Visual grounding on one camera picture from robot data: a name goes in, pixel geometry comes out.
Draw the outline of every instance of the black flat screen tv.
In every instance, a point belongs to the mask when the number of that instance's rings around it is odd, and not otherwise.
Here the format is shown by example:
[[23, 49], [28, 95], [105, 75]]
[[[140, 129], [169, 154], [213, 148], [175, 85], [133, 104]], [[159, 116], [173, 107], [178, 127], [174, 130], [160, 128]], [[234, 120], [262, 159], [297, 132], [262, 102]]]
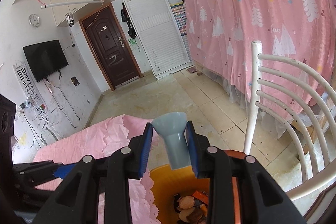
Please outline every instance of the black flat screen tv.
[[68, 65], [58, 40], [25, 46], [23, 51], [37, 82]]

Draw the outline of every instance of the brown door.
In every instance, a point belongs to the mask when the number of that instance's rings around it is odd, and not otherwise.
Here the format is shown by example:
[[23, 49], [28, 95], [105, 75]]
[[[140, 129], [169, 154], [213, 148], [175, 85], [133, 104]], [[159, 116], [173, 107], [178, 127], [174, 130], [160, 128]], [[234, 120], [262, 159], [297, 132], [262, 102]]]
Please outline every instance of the brown door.
[[86, 34], [114, 87], [139, 76], [110, 7], [82, 21]]

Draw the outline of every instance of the clock face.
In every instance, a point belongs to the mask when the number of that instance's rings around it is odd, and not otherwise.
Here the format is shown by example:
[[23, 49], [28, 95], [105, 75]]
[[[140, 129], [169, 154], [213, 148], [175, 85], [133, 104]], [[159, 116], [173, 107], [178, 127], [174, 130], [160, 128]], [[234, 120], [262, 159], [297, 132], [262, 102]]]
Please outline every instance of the clock face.
[[31, 14], [29, 16], [29, 23], [33, 27], [38, 27], [40, 25], [40, 18], [36, 14]]

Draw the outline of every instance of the metal screw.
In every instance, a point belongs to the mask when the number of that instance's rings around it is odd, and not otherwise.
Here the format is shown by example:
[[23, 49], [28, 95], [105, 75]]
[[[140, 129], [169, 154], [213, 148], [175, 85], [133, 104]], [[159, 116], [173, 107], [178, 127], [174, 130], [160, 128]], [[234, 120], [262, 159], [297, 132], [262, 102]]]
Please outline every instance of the metal screw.
[[253, 163], [255, 163], [255, 157], [253, 157], [253, 156], [247, 156], [247, 157], [245, 158], [245, 160], [246, 160], [249, 164], [253, 164]]
[[83, 162], [88, 163], [90, 161], [92, 161], [92, 156], [86, 155], [86, 156], [83, 157]]
[[214, 146], [209, 146], [207, 150], [209, 153], [217, 153], [218, 151], [217, 147]]
[[123, 147], [120, 151], [123, 154], [129, 154], [129, 153], [131, 153], [131, 149], [129, 147]]

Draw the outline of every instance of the door frame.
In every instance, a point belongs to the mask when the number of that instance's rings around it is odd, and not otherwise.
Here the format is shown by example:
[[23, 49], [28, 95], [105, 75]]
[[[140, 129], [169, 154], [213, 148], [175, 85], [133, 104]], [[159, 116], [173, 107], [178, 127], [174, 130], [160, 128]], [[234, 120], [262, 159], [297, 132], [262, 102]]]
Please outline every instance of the door frame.
[[139, 65], [138, 65], [138, 63], [137, 63], [137, 61], [136, 61], [136, 59], [135, 59], [135, 57], [134, 57], [134, 55], [133, 55], [133, 53], [132, 53], [131, 47], [130, 47], [130, 45], [128, 44], [128, 41], [127, 41], [127, 39], [126, 39], [126, 37], [125, 37], [125, 33], [124, 33], [123, 29], [122, 29], [121, 26], [120, 26], [119, 20], [118, 20], [116, 14], [115, 14], [115, 12], [114, 12], [112, 3], [109, 3], [109, 4], [107, 4], [107, 5], [103, 5], [101, 8], [95, 9], [95, 10], [93, 10], [92, 12], [88, 13], [87, 15], [85, 15], [83, 18], [81, 18], [81, 19], [79, 20], [79, 25], [80, 25], [80, 27], [81, 27], [81, 29], [82, 29], [82, 31], [83, 31], [85, 40], [86, 40], [86, 42], [87, 42], [88, 45], [89, 45], [89, 48], [90, 48], [90, 50], [91, 50], [91, 52], [92, 52], [92, 55], [93, 55], [93, 57], [95, 58], [95, 60], [96, 60], [96, 62], [97, 62], [97, 64], [98, 64], [98, 67], [100, 68], [101, 72], [103, 73], [103, 76], [104, 76], [106, 82], [108, 83], [108, 85], [109, 85], [109, 87], [110, 87], [111, 90], [115, 90], [115, 87], [113, 86], [111, 79], [108, 77], [108, 74], [107, 74], [107, 72], [105, 71], [105, 68], [104, 68], [104, 66], [102, 65], [102, 63], [101, 63], [101, 61], [100, 61], [100, 59], [99, 59], [99, 57], [98, 57], [98, 55], [97, 55], [97, 52], [96, 52], [95, 48], [93, 47], [93, 44], [92, 44], [92, 42], [91, 42], [89, 36], [87, 35], [87, 33], [86, 33], [86, 31], [85, 31], [85, 28], [83, 27], [83, 23], [82, 23], [83, 20], [87, 19], [88, 17], [90, 17], [90, 16], [94, 15], [95, 13], [97, 13], [97, 12], [99, 12], [99, 11], [101, 11], [101, 10], [104, 10], [104, 9], [106, 9], [106, 8], [108, 8], [108, 7], [110, 8], [110, 10], [111, 10], [111, 12], [112, 12], [113, 18], [114, 18], [115, 23], [116, 23], [116, 25], [117, 25], [117, 28], [118, 28], [118, 30], [119, 30], [119, 32], [120, 32], [120, 34], [121, 34], [121, 37], [122, 37], [122, 39], [123, 39], [123, 41], [124, 41], [124, 43], [125, 43], [125, 45], [126, 45], [126, 48], [127, 48], [128, 52], [129, 52], [129, 54], [130, 54], [130, 56], [131, 56], [131, 58], [132, 58], [132, 60], [133, 60], [133, 63], [134, 63], [134, 65], [135, 65], [135, 67], [136, 67], [136, 70], [137, 70], [137, 72], [138, 72], [138, 74], [139, 74], [139, 78], [142, 78], [142, 77], [143, 77], [143, 74], [142, 74], [141, 71], [140, 71]]

